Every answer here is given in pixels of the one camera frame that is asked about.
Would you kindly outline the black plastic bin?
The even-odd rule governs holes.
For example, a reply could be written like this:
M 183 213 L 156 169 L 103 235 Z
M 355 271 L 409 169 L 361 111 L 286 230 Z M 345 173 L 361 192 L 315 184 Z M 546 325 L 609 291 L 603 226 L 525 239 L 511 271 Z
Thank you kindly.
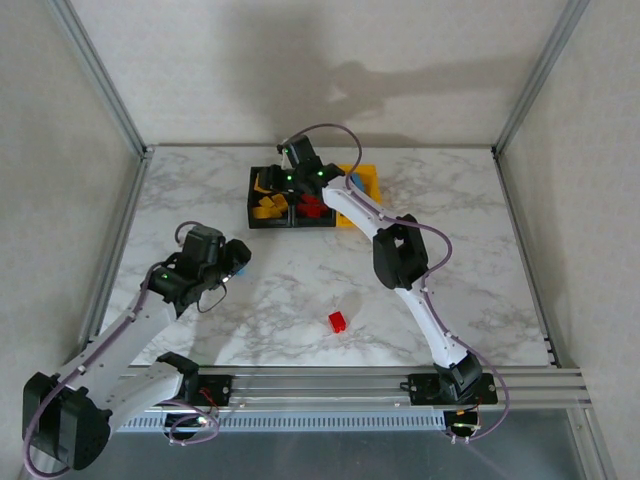
M 264 206 L 264 207 L 273 207 L 274 209 L 277 209 L 270 199 L 271 196 L 277 195 L 277 194 L 262 194 L 253 189 L 256 175 L 259 174 L 259 170 L 261 168 L 262 167 L 258 167 L 258 166 L 252 166 L 250 168 L 249 187 L 248 187 L 248 194 L 247 194 L 247 200 L 246 200 L 247 221 L 248 221 L 249 228 L 250 229 L 292 228 L 294 226 L 294 220 L 295 220 L 295 205 L 294 205 L 293 198 L 288 194 L 277 193 L 277 194 L 282 194 L 286 197 L 289 204 L 289 208 L 287 212 L 285 212 L 284 214 L 279 212 L 278 216 L 272 219 L 257 220 L 253 218 L 253 215 L 252 215 L 253 207 Z
M 335 220 L 335 216 L 336 213 L 333 209 L 331 209 L 330 207 L 328 207 L 325 203 L 325 201 L 323 200 L 323 190 L 322 190 L 322 196 L 321 197 L 317 197 L 318 199 L 320 199 L 322 201 L 321 205 L 326 206 L 329 209 L 328 215 L 323 217 L 323 218 L 309 218 L 308 216 L 306 217 L 300 217 L 296 214 L 296 206 L 298 204 L 304 204 L 304 205 L 309 205 L 309 204 L 305 204 L 301 201 L 300 196 L 302 194 L 298 194 L 296 192 L 290 192 L 290 196 L 293 198 L 294 200 L 294 205 L 295 205 L 295 220 L 294 220 L 294 227 L 295 228 L 311 228 L 311 227 L 334 227 L 336 220 Z

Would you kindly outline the yellow plastic bin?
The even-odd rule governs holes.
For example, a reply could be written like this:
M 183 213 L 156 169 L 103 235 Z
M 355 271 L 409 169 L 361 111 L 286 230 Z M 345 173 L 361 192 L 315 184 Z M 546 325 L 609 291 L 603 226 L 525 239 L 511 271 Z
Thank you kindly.
M 379 179 L 377 174 L 377 169 L 375 165 L 371 164 L 361 164 L 359 165 L 353 173 L 357 173 L 360 175 L 362 181 L 365 184 L 366 192 L 369 197 L 371 197 L 378 204 L 381 203 L 382 197 L 379 187 Z M 354 224 L 347 219 L 342 213 L 336 214 L 336 227 L 337 228 L 352 228 Z

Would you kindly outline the aluminium side frame rail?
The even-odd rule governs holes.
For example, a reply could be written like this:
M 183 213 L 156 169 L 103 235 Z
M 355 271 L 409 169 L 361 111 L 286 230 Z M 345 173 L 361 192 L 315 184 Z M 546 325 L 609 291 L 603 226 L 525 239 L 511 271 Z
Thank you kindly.
M 106 256 L 102 261 L 95 287 L 89 299 L 88 310 L 79 334 L 79 350 L 83 350 L 89 341 L 101 329 L 102 322 L 111 298 L 122 256 L 126 247 L 131 225 L 135 216 L 145 177 L 155 150 L 148 148 L 140 157 L 130 188 L 127 190 L 124 206 L 117 212 L 115 226 L 110 231 Z
M 508 210 L 508 214 L 511 220 L 512 229 L 514 231 L 514 235 L 516 238 L 516 243 L 519 251 L 519 255 L 521 258 L 521 262 L 524 268 L 525 277 L 527 279 L 530 295 L 533 301 L 534 309 L 536 311 L 536 316 L 540 325 L 541 334 L 545 343 L 545 348 L 547 350 L 547 355 L 549 358 L 549 364 L 554 368 L 562 367 L 562 360 L 558 356 L 557 348 L 555 342 L 552 338 L 551 332 L 549 331 L 549 324 L 541 303 L 541 297 L 539 294 L 539 290 L 537 288 L 532 265 L 526 251 L 525 240 L 523 236 L 523 231 L 521 229 L 521 225 L 517 216 L 516 207 L 509 192 L 509 187 L 506 182 L 506 177 L 504 175 L 503 169 L 500 164 L 500 160 L 496 153 L 496 148 L 493 147 L 491 149 L 491 154 L 493 158 L 494 167 L 496 170 L 496 175 L 499 181 L 499 184 L 502 189 L 503 197 L 506 203 L 506 208 Z

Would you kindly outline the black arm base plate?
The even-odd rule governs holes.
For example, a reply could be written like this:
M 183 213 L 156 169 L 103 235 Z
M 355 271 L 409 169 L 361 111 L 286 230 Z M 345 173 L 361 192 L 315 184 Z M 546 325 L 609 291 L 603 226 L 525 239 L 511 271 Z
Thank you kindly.
M 231 398 L 232 380 L 230 375 L 192 376 L 182 382 L 174 399 L 198 407 L 226 407 Z
M 497 387 L 494 377 L 483 373 L 480 380 L 471 387 L 469 393 L 455 400 L 445 388 L 440 385 L 440 377 L 436 373 L 414 373 L 407 376 L 401 383 L 401 389 L 406 391 L 412 406 L 434 405 L 496 405 L 498 403 Z

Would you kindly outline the wide aluminium mounting rail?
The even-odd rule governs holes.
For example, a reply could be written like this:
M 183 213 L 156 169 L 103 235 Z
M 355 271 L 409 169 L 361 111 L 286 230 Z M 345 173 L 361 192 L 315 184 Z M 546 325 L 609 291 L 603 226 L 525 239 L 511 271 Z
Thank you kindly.
M 171 366 L 129 367 L 109 381 L 78 375 L 72 388 L 85 387 L 95 405 L 115 410 L 139 395 L 142 406 L 151 409 L 174 399 L 182 382 L 198 375 L 230 375 L 232 393 L 222 411 L 329 411 L 374 410 L 376 408 L 433 408 L 462 410 L 481 408 L 564 409 L 589 407 L 591 398 L 577 369 L 506 367 L 496 374 L 496 405 L 412 406 L 401 383 L 414 373 L 435 373 L 431 368 L 410 367 L 210 367 L 198 374 L 181 376 Z

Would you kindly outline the aluminium upright frame post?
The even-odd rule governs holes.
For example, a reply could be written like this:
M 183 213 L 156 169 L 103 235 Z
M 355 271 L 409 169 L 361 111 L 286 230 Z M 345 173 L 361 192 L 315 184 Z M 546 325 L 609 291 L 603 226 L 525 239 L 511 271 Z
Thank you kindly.
M 590 3 L 591 0 L 567 0 L 549 38 L 532 67 L 515 106 L 508 115 L 496 142 L 492 146 L 492 153 L 496 159 L 506 152 L 508 146 L 517 135 Z
M 101 96 L 131 151 L 144 157 L 149 147 L 140 134 L 108 70 L 94 46 L 71 0 L 44 0 L 67 35 L 89 79 Z

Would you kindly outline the aluminium lower frame post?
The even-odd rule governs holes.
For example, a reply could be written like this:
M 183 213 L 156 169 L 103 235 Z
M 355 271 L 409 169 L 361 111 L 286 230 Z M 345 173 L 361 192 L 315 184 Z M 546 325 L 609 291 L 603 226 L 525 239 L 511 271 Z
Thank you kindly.
M 577 407 L 567 416 L 586 480 L 618 480 L 594 411 Z

